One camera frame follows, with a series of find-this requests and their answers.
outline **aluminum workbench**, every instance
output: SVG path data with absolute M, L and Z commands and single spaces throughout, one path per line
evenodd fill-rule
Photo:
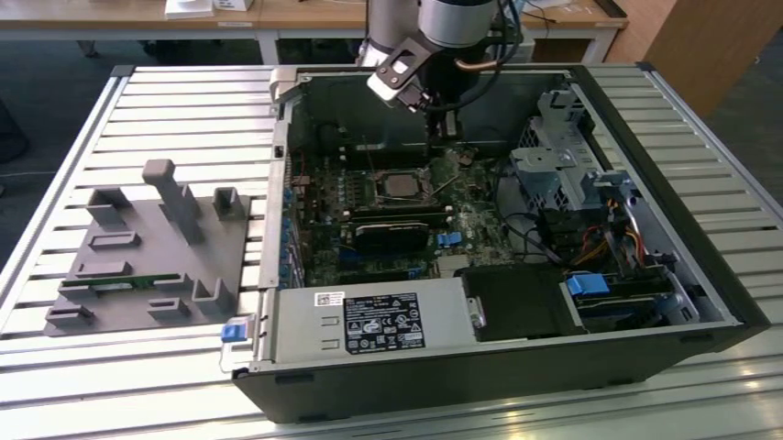
M 220 325 L 45 337 L 45 312 L 92 219 L 83 209 L 91 188 L 119 184 L 129 199 L 153 197 L 140 178 L 148 159 L 175 161 L 175 178 L 196 196 L 228 185 L 252 196 L 241 311 L 258 303 L 272 68 L 115 72 L 0 275 L 0 438 L 783 435 L 780 207 L 659 75 L 627 65 L 591 72 L 774 323 L 739 346 L 636 385 L 275 425 L 220 370 Z

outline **blue latch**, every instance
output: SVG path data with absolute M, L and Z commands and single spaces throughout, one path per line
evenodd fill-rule
M 599 273 L 578 273 L 566 280 L 566 285 L 571 296 L 610 293 L 610 286 Z
M 454 245 L 459 245 L 463 242 L 463 233 L 452 232 L 450 234 L 438 234 L 438 245 L 442 248 L 447 248 Z
M 227 342 L 243 342 L 247 340 L 247 324 L 225 324 L 220 332 L 220 340 Z

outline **power supply label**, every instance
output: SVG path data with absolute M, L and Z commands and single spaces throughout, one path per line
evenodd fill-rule
M 416 293 L 346 298 L 343 311 L 351 355 L 426 347 Z

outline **barcode sticker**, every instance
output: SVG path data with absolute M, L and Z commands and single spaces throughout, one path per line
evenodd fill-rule
M 343 291 L 319 291 L 316 292 L 316 307 L 327 305 L 343 305 L 346 293 Z

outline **floor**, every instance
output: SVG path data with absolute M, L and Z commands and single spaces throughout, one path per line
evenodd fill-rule
M 0 164 L 0 266 L 47 191 L 63 157 L 81 129 L 103 84 L 117 64 L 259 64 L 253 41 L 192 41 L 149 57 L 133 41 L 100 42 L 99 58 L 81 56 L 73 42 L 0 42 L 0 100 L 29 137 L 31 148 Z M 324 58 L 324 45 L 283 48 L 294 62 Z M 783 203 L 783 32 L 760 55 L 707 124 Z

